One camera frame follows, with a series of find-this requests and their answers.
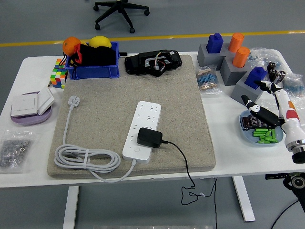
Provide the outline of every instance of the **white power cord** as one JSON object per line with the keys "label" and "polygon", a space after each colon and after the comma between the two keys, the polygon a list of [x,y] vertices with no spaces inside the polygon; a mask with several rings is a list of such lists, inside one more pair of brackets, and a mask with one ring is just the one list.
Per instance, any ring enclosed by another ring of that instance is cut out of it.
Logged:
{"label": "white power cord", "polygon": [[[70,115],[73,108],[77,107],[79,103],[80,103],[80,99],[74,95],[71,96],[68,101],[68,104],[70,105],[70,110],[68,113],[66,127],[63,134],[63,145],[58,147],[55,151],[55,159],[54,159],[55,164],[63,168],[87,169],[96,178],[108,183],[115,183],[125,179],[132,172],[134,166],[136,165],[137,161],[135,159],[132,160],[132,166],[124,176],[116,180],[107,180],[101,178],[96,173],[110,173],[113,170],[115,170],[121,163],[121,158],[117,153],[106,149],[86,149],[76,145],[66,144],[66,135],[69,125]],[[95,156],[95,155],[104,155],[109,157],[111,160],[109,163],[105,165],[92,164],[90,163],[90,158],[91,156]]]}

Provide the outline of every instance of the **white table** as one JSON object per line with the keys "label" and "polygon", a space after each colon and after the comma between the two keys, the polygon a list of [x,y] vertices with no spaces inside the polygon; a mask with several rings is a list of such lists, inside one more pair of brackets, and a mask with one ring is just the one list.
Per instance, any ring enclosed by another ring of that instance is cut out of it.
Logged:
{"label": "white table", "polygon": [[[195,68],[198,67],[196,59],[197,52],[182,52],[180,54],[191,55]],[[52,106],[52,115],[46,122],[39,125],[22,127],[10,119],[10,108],[13,97],[24,93],[39,91],[47,85],[58,58],[61,57],[29,57],[22,62],[0,116],[0,136],[3,135],[4,130],[29,130],[36,135],[37,139],[28,155],[28,168],[22,174],[0,174],[0,187],[73,186],[100,182],[97,179],[59,180],[51,178],[47,174],[48,155],[59,107],[61,105],[62,89],[51,88],[56,102]],[[234,183],[236,187],[239,187],[237,189],[238,196],[239,198],[243,198],[244,192],[239,193],[239,190],[245,190],[242,176],[305,171],[305,164],[293,163],[291,159],[292,153],[287,151],[284,141],[272,147],[257,147],[243,138],[239,128],[238,117],[242,111],[246,110],[246,107],[229,97],[233,86],[224,86],[221,77],[219,79],[220,88],[224,93],[218,96],[203,96],[203,106],[214,146],[216,166],[208,172],[193,172],[191,176],[193,178],[234,177]],[[262,99],[274,100],[272,95],[265,92],[258,103]],[[175,173],[127,177],[124,182],[164,178],[187,179],[187,174]],[[71,188],[71,192],[75,196],[72,202],[77,201],[76,194],[78,188]]]}

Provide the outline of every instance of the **black cable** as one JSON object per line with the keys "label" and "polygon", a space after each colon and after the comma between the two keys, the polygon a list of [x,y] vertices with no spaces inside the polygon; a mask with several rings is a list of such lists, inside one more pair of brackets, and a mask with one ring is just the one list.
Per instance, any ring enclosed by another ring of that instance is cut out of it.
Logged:
{"label": "black cable", "polygon": [[216,181],[217,178],[214,178],[214,185],[215,185],[215,189],[214,189],[214,207],[215,207],[215,225],[216,225],[216,229],[217,229],[217,208],[216,208]]}
{"label": "black cable", "polygon": [[67,60],[67,55],[66,55],[64,52],[62,52],[62,53],[63,53],[63,58],[62,58],[62,60],[60,61],[60,63],[58,64],[58,66],[62,66],[63,63]]}
{"label": "black cable", "polygon": [[72,78],[73,80],[76,80],[76,66],[74,66],[74,68],[73,68],[73,72],[72,72],[71,78]]}
{"label": "black cable", "polygon": [[181,204],[182,204],[182,205],[189,205],[189,204],[191,204],[191,203],[196,202],[196,201],[199,199],[199,197],[210,197],[210,196],[212,195],[212,193],[213,193],[213,189],[214,189],[214,188],[216,189],[216,181],[217,181],[217,178],[214,178],[214,185],[213,185],[213,187],[212,187],[212,190],[211,190],[210,195],[208,195],[208,196],[202,196],[202,195],[197,195],[197,194],[195,194],[195,193],[193,193],[193,192],[189,192],[189,196],[191,196],[191,197],[196,197],[196,199],[193,200],[193,201],[191,201],[191,202],[189,202],[189,203],[187,203],[187,204],[184,204],[184,203],[183,203],[183,198],[184,198],[183,189],[185,189],[185,190],[195,189],[196,184],[194,183],[193,179],[191,178],[191,175],[190,175],[190,173],[189,173],[189,167],[188,167],[187,160],[186,160],[186,156],[184,155],[184,153],[182,152],[182,150],[181,150],[175,143],[173,143],[173,142],[168,142],[168,141],[164,141],[164,140],[163,140],[162,143],[165,143],[165,144],[172,144],[173,146],[175,146],[175,147],[180,151],[180,153],[182,154],[182,156],[184,157],[184,160],[185,160],[185,166],[186,166],[187,175],[189,176],[189,178],[190,178],[190,180],[191,180],[191,182],[192,182],[192,184],[193,184],[191,187],[188,187],[188,188],[186,188],[186,187],[184,187],[184,186],[181,187],[181,193],[182,193]]}
{"label": "black cable", "polygon": [[284,212],[285,212],[286,210],[288,210],[293,204],[295,204],[295,203],[297,203],[297,202],[299,202],[299,200],[293,202],[291,205],[289,205],[288,207],[286,207],[286,209],[285,209],[284,211],[282,211],[282,213],[281,213],[281,214],[276,218],[276,220],[274,221],[274,223],[273,223],[271,229],[273,229],[273,227],[275,226],[275,224],[276,224],[276,222],[279,220],[279,218],[282,216],[282,214],[284,214]]}

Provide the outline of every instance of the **blue block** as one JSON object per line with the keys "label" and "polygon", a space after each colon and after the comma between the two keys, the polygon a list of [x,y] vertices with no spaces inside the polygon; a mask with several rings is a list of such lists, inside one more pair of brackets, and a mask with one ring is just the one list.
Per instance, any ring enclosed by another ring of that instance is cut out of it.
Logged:
{"label": "blue block", "polygon": [[257,89],[258,86],[254,83],[255,80],[261,81],[267,75],[267,72],[262,67],[255,67],[249,73],[248,78],[245,81],[245,84],[252,87],[253,89]]}
{"label": "blue block", "polygon": [[208,53],[220,53],[224,40],[219,33],[210,35],[206,49]]}

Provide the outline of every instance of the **table leg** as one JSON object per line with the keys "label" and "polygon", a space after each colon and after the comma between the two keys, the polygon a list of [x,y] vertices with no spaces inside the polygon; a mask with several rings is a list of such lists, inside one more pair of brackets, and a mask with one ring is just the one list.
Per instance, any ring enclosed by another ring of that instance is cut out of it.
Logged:
{"label": "table leg", "polygon": [[246,186],[244,185],[244,179],[242,176],[234,176],[233,182],[235,190],[238,196],[240,208],[242,210],[243,218],[245,222],[255,221],[254,213],[251,207],[250,199],[247,193]]}
{"label": "table leg", "polygon": [[70,186],[67,196],[63,229],[74,229],[79,186]]}

